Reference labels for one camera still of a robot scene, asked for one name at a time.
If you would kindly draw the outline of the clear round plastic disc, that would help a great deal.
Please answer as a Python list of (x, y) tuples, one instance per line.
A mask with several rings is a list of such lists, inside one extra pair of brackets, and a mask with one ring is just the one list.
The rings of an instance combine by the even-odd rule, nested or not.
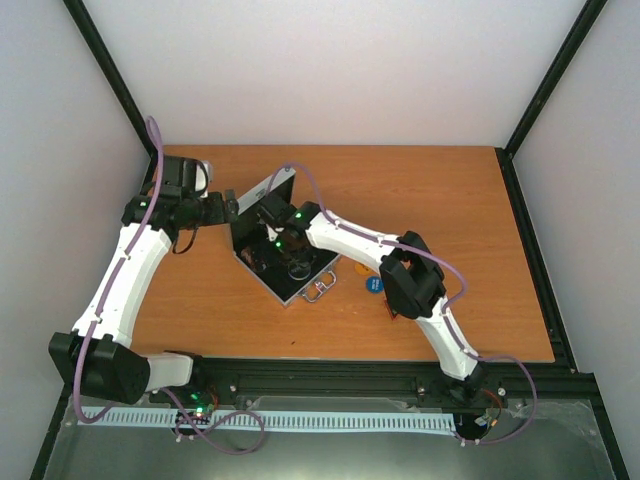
[(309, 262), (292, 262), (287, 266), (288, 275), (296, 281), (307, 279), (311, 274)]

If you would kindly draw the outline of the aluminium poker case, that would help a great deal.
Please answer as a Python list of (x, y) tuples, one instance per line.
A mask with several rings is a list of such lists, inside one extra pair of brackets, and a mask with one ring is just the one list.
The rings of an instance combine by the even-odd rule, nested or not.
[[(280, 254), (269, 241), (267, 228), (260, 222), (257, 215), (258, 202), (269, 193), (276, 193), (293, 205), (295, 175), (294, 168), (284, 167), (243, 194), (239, 198), (239, 217), (235, 223), (231, 224), (235, 258), (285, 307), (298, 298), (309, 303), (317, 302), (335, 285), (337, 281), (335, 265), (340, 259), (337, 253), (311, 246), (315, 254), (315, 259), (311, 263), (311, 274), (305, 280), (296, 281), (288, 275), (288, 264), (282, 261)], [(263, 256), (267, 264), (263, 272), (254, 273), (242, 261), (240, 252), (247, 246), (259, 251)]]

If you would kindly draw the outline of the orange round dealer button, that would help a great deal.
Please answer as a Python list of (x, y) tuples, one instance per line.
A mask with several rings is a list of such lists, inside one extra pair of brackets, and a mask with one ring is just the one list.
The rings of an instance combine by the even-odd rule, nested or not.
[(354, 265), (354, 269), (358, 274), (363, 275), (363, 276), (370, 276), (370, 275), (374, 275), (375, 274), (375, 272), (371, 268), (369, 268), (366, 265), (363, 265), (361, 263), (356, 263)]

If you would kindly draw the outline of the blue round blind button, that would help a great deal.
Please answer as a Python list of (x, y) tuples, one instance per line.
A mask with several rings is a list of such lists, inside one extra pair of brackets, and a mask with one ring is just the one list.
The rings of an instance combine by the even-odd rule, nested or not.
[(369, 276), (365, 281), (365, 287), (372, 294), (380, 294), (384, 291), (382, 279), (377, 275)]

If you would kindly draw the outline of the black red triangular button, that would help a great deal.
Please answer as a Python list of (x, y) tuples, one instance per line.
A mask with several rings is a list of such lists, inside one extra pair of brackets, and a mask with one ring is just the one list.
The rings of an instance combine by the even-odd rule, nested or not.
[(398, 313), (397, 313), (397, 311), (396, 311), (396, 310), (394, 310), (394, 309), (391, 307), (391, 305), (390, 305), (390, 303), (389, 303), (389, 301), (388, 301), (387, 299), (385, 299), (385, 300), (384, 300), (384, 306), (385, 306), (385, 308), (386, 308), (386, 311), (387, 311), (387, 312), (388, 312), (388, 314), (389, 314), (390, 319), (391, 319), (392, 321), (395, 321), (395, 320), (396, 320), (396, 318), (397, 318), (397, 316), (398, 316)]

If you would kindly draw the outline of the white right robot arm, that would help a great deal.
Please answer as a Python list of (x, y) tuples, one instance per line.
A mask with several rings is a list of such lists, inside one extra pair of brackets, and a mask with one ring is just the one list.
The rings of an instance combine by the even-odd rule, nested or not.
[(419, 234), (367, 229), (318, 203), (296, 208), (275, 194), (260, 200), (257, 215), (274, 248), (288, 260), (326, 250), (375, 271), (390, 312), (415, 321), (429, 341), (451, 397), (468, 402), (481, 388), (485, 373), (479, 355), (456, 322), (444, 285), (450, 265), (437, 259)]

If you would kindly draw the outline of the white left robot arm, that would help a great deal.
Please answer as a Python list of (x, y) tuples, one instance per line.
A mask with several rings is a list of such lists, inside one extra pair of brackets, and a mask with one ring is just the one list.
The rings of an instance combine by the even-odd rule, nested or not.
[(232, 223), (235, 193), (155, 198), (137, 195), (125, 206), (118, 243), (88, 307), (68, 333), (53, 334), (48, 350), (75, 400), (92, 397), (132, 405), (145, 393), (172, 387), (186, 402), (201, 400), (208, 378), (181, 352), (144, 356), (132, 348), (142, 301), (180, 232)]

